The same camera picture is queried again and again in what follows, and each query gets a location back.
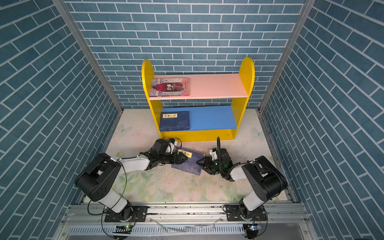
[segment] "book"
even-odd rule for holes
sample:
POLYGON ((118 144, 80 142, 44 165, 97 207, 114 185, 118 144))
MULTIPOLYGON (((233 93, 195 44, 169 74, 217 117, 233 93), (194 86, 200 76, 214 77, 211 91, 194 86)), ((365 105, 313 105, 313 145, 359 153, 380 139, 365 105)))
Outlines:
POLYGON ((179 152, 182 152, 185 156, 187 156, 187 160, 185 160, 182 164, 172 164, 171 167, 192 174, 200 175, 201 166, 197 165, 196 161, 203 159, 205 157, 205 154, 185 148, 180 148, 177 153, 179 152))
POLYGON ((185 131, 189 129, 189 111, 162 112, 160 114, 160 132, 185 131))
POLYGON ((189 96, 189 91, 189 78, 153 78, 149 96, 189 96))

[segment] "bookshelf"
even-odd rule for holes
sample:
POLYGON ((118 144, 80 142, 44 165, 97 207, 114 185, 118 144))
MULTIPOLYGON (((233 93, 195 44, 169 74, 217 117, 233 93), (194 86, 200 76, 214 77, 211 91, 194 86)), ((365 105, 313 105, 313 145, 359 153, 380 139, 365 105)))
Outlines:
POLYGON ((251 95, 255 80, 255 66, 251 58, 244 58, 236 74, 155 75, 151 61, 144 60, 141 68, 143 88, 160 138, 178 137, 183 142, 234 140, 251 95), (153 78, 189 78, 190 96, 150 97, 153 78), (232 98, 230 106, 202 106, 163 108, 166 99, 232 98), (190 130, 160 132, 160 113, 189 111, 190 130))

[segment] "floral tabletop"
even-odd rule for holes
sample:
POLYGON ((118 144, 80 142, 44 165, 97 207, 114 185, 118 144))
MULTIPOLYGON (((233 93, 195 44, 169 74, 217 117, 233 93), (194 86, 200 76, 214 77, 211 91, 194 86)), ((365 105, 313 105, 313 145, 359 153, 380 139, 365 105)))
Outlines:
MULTIPOLYGON (((159 137, 149 109, 126 109, 106 151, 111 156, 134 156, 147 151, 159 137)), ((216 141, 186 142, 183 148, 208 154, 216 141)), ((272 163, 273 159, 254 109, 247 109, 237 137, 222 141, 232 161, 246 162, 261 155, 272 163)), ((125 174, 120 174, 113 188, 122 192, 125 174)), ((252 191, 248 180, 229 182, 220 175, 209 175, 203 170, 200 175, 191 174, 170 165, 157 166, 151 170, 127 173, 124 197, 131 202, 227 202, 239 201, 252 191)), ((286 200, 282 192, 273 200, 286 200)))

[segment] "blue brick wallpaper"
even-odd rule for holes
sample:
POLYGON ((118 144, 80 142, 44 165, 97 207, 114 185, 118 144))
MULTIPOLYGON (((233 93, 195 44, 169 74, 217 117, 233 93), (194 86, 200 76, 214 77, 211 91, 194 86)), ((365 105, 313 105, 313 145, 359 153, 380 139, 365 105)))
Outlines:
POLYGON ((319 239, 384 239, 383 13, 317 0, 263 113, 319 239))
MULTIPOLYGON (((141 65, 155 74, 237 73, 255 61, 256 108, 304 0, 66 1, 124 108, 148 108, 141 65)), ((232 99, 164 100, 170 106, 230 105, 232 99)))
POLYGON ((117 111, 51 0, 0 0, 0 239, 51 239, 117 111))

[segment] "blue book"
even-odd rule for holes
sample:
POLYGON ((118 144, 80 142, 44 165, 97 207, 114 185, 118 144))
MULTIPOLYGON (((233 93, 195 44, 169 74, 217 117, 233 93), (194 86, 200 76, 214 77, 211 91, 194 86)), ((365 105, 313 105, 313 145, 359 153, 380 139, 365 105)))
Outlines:
POLYGON ((189 111, 162 112, 160 114, 160 132, 185 131, 189 129, 189 111))
POLYGON ((185 160, 182 164, 172 164, 173 168, 178 170, 182 170, 185 172, 189 172, 192 174, 200 175, 201 166, 196 164, 196 161, 199 161, 205 157, 205 154, 195 152, 192 150, 188 150, 185 148, 180 148, 177 150, 177 153, 182 152, 185 156, 187 156, 187 160, 185 160))

